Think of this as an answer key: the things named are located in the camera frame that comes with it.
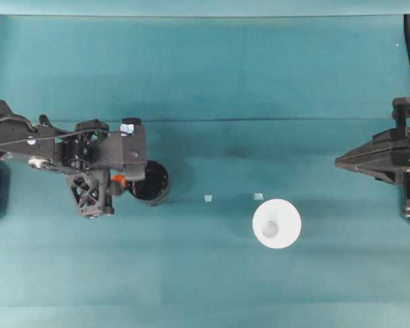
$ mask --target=teal tabletop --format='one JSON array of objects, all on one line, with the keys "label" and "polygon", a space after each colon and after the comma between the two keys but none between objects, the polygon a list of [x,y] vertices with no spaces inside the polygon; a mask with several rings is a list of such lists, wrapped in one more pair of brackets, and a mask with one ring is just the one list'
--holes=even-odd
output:
[{"label": "teal tabletop", "polygon": [[[140,117],[172,184],[88,220],[63,176],[0,163],[0,327],[410,327],[400,189],[334,165],[410,96],[402,24],[0,16],[0,99]],[[297,207],[295,244],[258,242],[255,193]]]}]

